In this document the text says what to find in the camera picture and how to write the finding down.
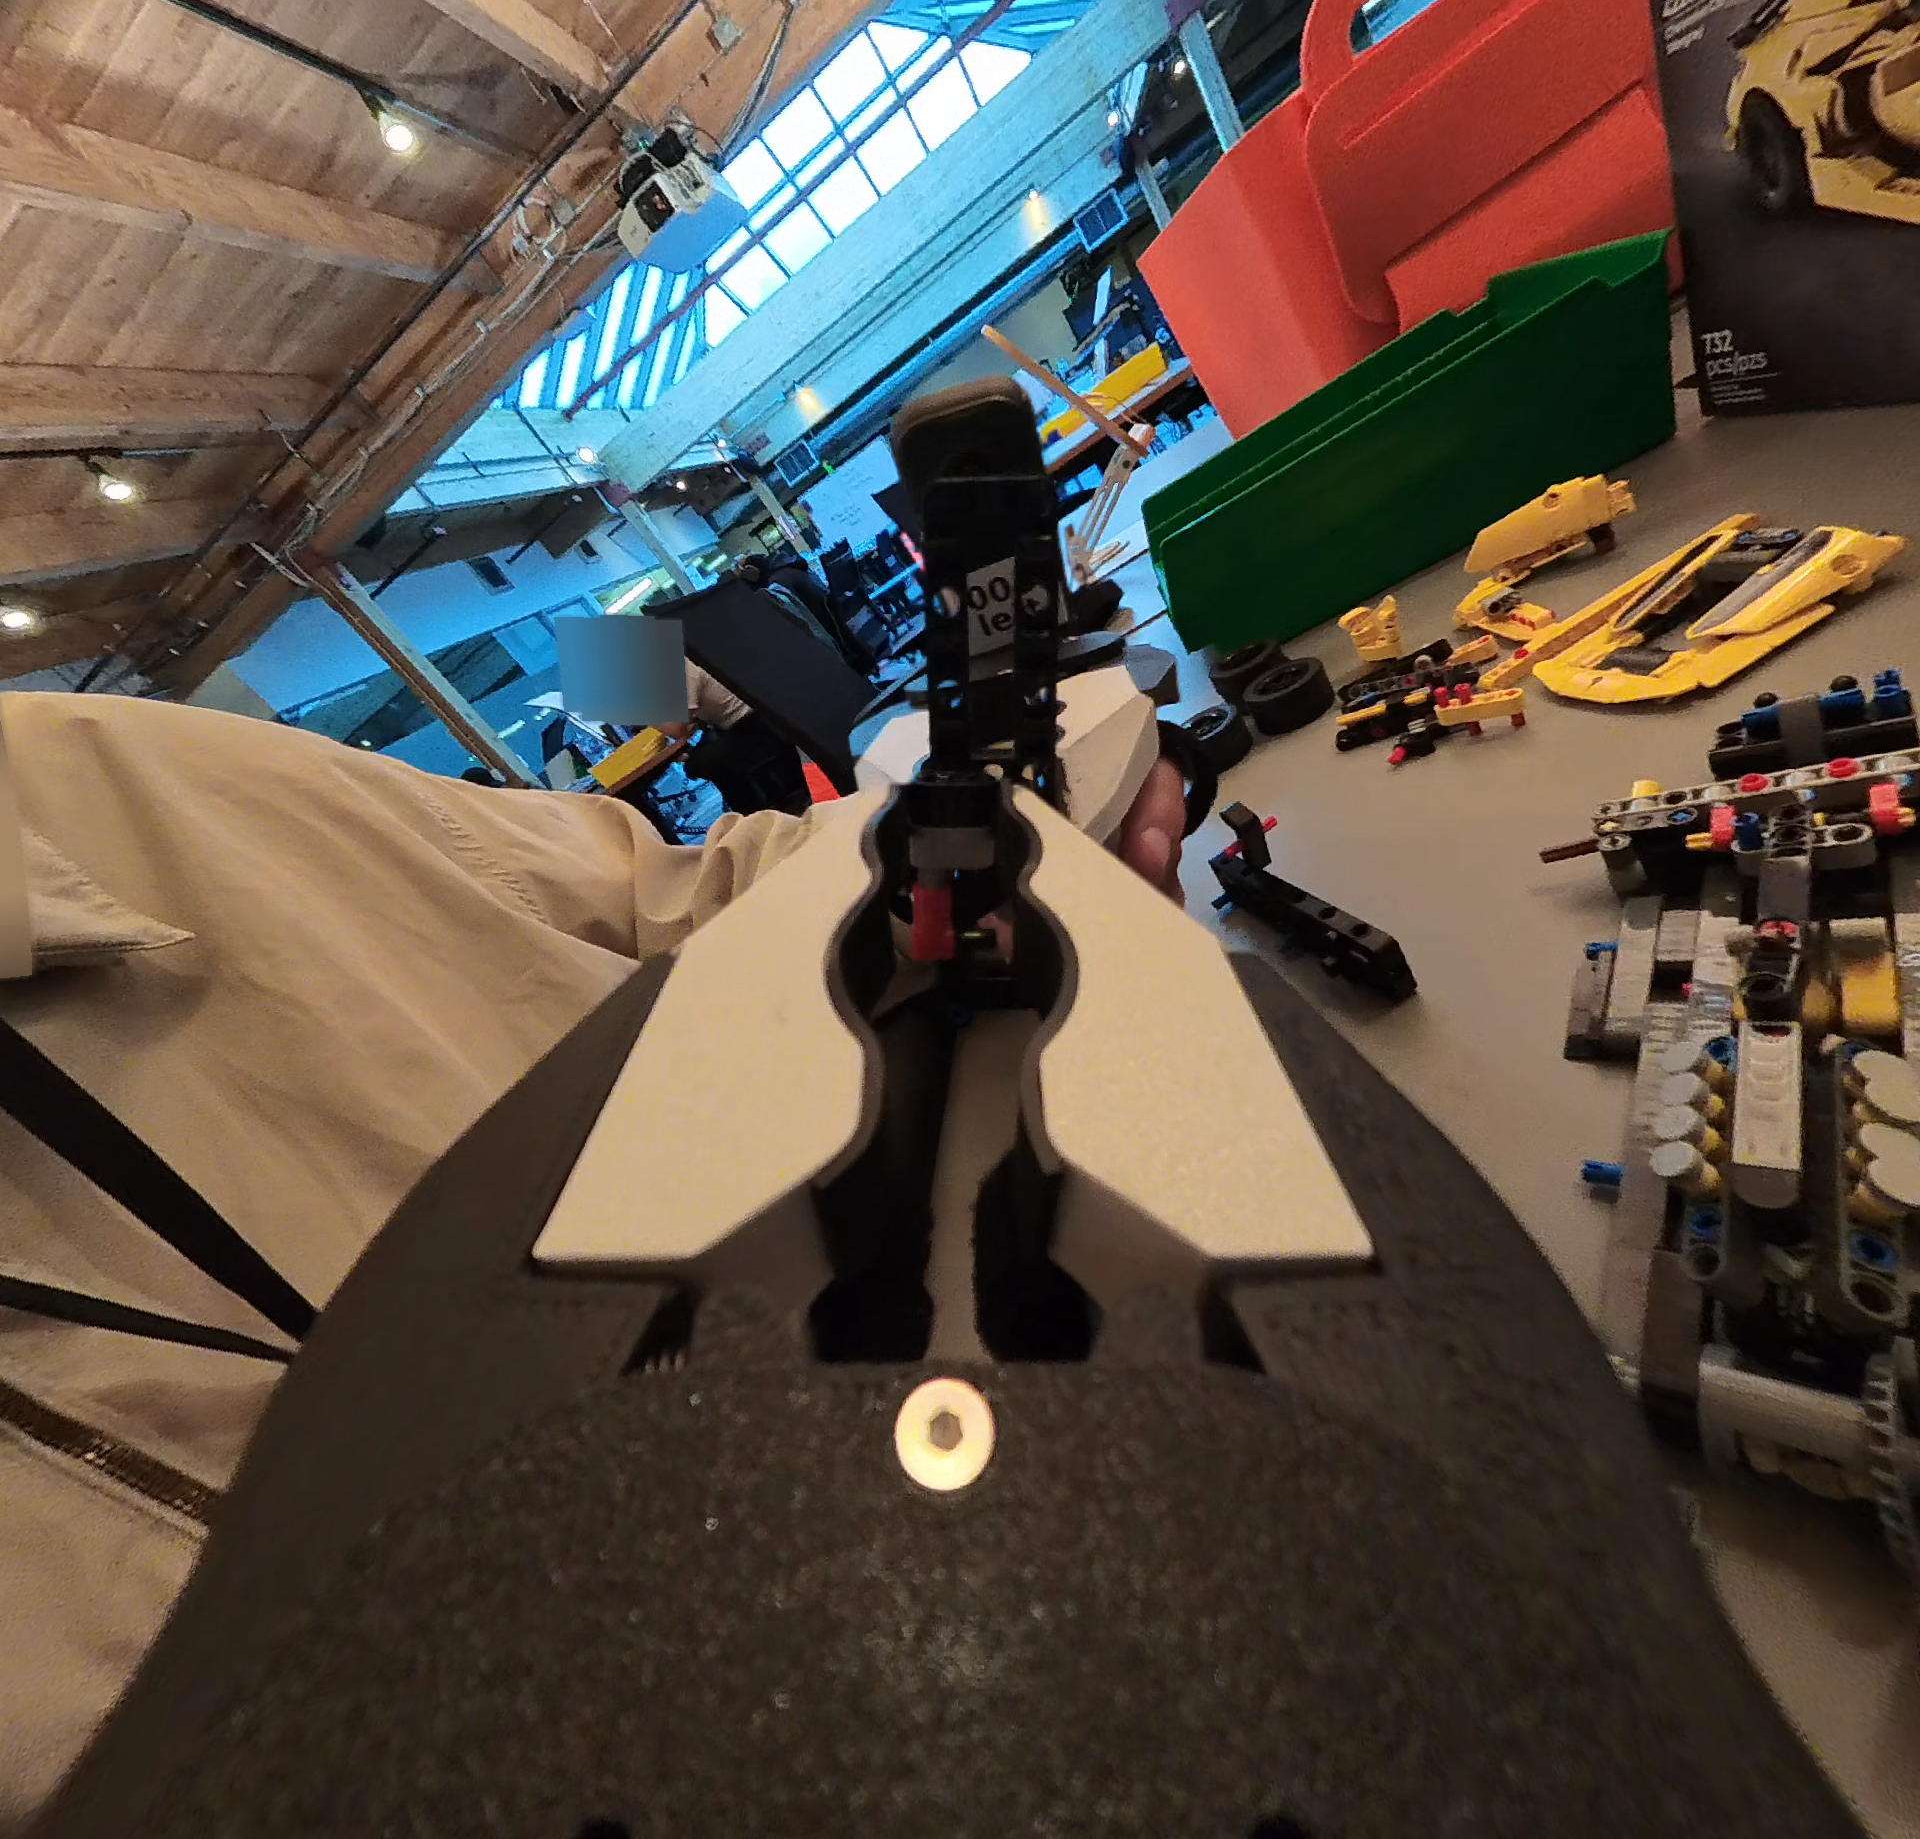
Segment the toy car chassis assembly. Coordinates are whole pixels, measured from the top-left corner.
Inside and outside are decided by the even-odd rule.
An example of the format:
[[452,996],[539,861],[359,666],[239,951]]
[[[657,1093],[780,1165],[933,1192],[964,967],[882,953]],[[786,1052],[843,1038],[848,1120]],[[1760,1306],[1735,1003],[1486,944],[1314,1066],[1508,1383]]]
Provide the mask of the toy car chassis assembly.
[[1633,1090],[1602,1331],[1669,1443],[1919,1543],[1919,754],[1896,669],[1762,695],[1587,841],[1562,1050]]

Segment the red plastic storage tote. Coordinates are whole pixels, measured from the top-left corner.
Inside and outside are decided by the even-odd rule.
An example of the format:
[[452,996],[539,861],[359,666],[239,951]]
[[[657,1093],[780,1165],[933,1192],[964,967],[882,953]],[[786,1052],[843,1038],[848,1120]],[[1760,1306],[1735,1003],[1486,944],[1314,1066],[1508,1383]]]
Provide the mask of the red plastic storage tote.
[[1671,225],[1648,0],[1432,0],[1357,50],[1314,0],[1302,84],[1142,257],[1243,437],[1500,272]]

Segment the toy car set box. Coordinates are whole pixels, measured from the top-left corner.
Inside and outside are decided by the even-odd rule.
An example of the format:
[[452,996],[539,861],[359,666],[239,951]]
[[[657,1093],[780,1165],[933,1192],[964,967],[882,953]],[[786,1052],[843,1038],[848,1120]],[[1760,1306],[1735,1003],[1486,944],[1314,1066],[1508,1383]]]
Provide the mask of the toy car set box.
[[1919,394],[1919,0],[1651,0],[1704,412]]

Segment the person's left forearm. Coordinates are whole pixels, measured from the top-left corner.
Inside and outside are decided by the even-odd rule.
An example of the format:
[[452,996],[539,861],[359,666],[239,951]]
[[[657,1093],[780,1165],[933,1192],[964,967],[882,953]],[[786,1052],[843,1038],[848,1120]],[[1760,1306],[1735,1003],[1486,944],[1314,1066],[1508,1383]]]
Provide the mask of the person's left forearm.
[[741,899],[762,903],[801,855],[847,838],[860,848],[877,819],[879,796],[813,806],[801,819],[780,812],[726,817],[698,847],[665,843],[646,819],[618,802],[603,812],[622,827],[589,861],[582,882],[576,932],[631,960],[663,959]]

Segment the black toy brick piece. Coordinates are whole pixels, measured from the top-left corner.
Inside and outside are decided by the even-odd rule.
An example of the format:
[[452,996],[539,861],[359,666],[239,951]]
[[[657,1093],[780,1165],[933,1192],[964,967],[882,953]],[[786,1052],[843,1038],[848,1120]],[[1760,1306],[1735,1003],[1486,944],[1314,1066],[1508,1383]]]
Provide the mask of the black toy brick piece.
[[1389,1003],[1405,1003],[1416,995],[1416,980],[1398,939],[1273,868],[1269,821],[1242,802],[1229,803],[1220,819],[1231,830],[1231,845],[1210,859],[1216,913],[1252,915],[1312,956],[1326,975],[1360,987]]

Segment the black toy brick frame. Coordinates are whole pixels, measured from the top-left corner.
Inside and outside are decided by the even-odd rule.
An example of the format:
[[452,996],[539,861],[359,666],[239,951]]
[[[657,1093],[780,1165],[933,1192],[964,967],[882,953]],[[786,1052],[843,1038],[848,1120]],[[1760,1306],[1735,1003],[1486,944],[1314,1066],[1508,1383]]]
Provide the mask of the black toy brick frame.
[[[1059,727],[1059,653],[1066,571],[1054,494],[1044,477],[946,477],[921,507],[923,653],[929,672],[929,779],[977,774],[979,751],[1011,747],[1011,777],[1066,810]],[[1011,565],[1011,717],[990,732],[976,714],[972,579]]]

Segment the person's beige jacket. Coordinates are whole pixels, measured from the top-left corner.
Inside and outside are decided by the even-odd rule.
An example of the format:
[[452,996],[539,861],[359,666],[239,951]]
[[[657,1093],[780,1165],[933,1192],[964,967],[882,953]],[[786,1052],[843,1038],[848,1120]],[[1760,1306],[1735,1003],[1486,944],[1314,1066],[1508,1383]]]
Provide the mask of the person's beige jacket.
[[[5,980],[5,1027],[315,1308],[646,963],[576,932],[618,800],[486,792],[277,723],[68,693],[5,693],[5,774],[25,843],[5,913],[30,959]],[[19,1835],[174,1610],[284,1371],[18,1310],[3,1350],[3,1819]]]

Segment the black monitor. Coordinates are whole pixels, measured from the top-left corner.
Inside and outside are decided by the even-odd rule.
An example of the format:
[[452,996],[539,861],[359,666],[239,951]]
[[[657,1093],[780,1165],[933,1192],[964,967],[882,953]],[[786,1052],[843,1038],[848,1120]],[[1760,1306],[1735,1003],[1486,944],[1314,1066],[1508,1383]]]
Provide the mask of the black monitor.
[[758,712],[841,796],[855,794],[850,733],[877,697],[841,649],[770,590],[723,579],[651,604],[647,621],[681,625],[688,658]]

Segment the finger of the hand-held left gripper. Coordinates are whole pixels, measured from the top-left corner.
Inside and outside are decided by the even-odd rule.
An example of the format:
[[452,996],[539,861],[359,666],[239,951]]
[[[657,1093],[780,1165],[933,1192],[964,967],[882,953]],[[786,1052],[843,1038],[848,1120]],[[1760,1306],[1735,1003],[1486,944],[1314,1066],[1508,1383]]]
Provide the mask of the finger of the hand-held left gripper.
[[1159,761],[1154,699],[1126,664],[1079,673],[1059,687],[1052,806],[1104,847],[1119,847]]
[[915,779],[930,751],[930,717],[923,702],[894,699],[854,727],[855,792],[898,787]]

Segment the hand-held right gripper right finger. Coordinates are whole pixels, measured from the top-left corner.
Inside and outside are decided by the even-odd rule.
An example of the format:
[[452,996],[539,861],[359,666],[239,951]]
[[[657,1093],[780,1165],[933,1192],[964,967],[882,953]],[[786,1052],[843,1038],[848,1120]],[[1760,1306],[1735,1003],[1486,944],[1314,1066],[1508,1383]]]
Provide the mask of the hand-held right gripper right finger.
[[1257,1364],[1236,1295],[1357,1276],[1374,1240],[1220,941],[1038,796],[1004,827],[1017,1135],[976,1210],[990,1357],[1079,1364],[1141,1310]]

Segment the large yellow toy car panel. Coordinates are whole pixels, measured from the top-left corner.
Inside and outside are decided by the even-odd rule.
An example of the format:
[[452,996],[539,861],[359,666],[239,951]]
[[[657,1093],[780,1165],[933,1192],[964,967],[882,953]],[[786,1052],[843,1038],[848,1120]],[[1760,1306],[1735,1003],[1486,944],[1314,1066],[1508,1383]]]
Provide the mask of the large yellow toy car panel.
[[1860,597],[1907,539],[1729,517],[1544,632],[1535,682],[1595,706],[1666,703],[1748,673]]

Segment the black toy brick beam assembly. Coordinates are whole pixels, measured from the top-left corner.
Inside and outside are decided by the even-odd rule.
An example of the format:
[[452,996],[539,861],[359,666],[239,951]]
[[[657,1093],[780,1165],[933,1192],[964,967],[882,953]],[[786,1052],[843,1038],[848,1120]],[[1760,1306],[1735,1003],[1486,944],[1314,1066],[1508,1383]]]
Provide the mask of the black toy brick beam assembly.
[[1004,897],[994,772],[927,772],[904,788],[908,821],[908,953],[917,963],[974,960],[994,944],[987,920]]

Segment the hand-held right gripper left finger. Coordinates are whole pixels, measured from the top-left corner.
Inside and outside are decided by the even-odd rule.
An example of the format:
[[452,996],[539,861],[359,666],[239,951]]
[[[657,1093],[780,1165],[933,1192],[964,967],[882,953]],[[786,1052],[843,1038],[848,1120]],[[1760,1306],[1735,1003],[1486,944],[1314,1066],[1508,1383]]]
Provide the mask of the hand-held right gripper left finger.
[[889,788],[695,932],[541,1229],[543,1276],[757,1288],[827,1361],[930,1346],[933,998],[894,1001]]

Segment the person's left hand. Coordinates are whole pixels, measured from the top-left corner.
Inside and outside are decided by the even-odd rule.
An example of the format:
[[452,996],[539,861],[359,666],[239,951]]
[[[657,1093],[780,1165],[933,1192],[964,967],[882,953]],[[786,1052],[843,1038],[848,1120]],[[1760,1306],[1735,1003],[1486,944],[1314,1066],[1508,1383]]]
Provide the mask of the person's left hand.
[[1182,857],[1187,800],[1176,765],[1158,761],[1131,800],[1116,831],[1116,855],[1152,887],[1186,907]]

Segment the skylight window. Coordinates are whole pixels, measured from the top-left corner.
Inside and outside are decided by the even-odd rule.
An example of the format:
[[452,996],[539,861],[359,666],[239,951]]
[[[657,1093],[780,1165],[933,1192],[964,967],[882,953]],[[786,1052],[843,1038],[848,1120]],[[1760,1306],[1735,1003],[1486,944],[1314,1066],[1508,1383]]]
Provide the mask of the skylight window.
[[690,269],[622,269],[493,412],[647,412],[1096,0],[891,0],[728,149],[747,225]]

